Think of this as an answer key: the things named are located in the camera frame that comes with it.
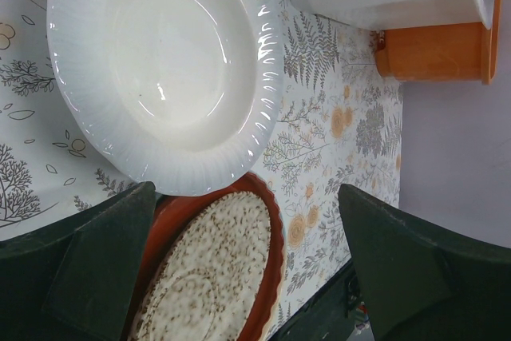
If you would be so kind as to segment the white ribbed deep plate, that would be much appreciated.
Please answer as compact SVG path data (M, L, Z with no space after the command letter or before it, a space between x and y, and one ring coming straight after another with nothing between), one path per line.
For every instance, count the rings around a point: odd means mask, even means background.
M275 0L47 0L61 95L89 143L159 193L247 173L283 95Z

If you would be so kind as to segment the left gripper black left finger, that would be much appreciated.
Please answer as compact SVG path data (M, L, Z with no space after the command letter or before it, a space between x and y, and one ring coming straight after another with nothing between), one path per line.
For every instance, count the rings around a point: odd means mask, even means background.
M144 182L1 242L3 340L119 340L156 206Z

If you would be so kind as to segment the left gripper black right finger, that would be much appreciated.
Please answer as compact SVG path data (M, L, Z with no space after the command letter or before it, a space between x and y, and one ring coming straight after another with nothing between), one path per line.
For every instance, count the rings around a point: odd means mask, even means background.
M377 340L508 340L510 250L394 208L352 184L339 211Z

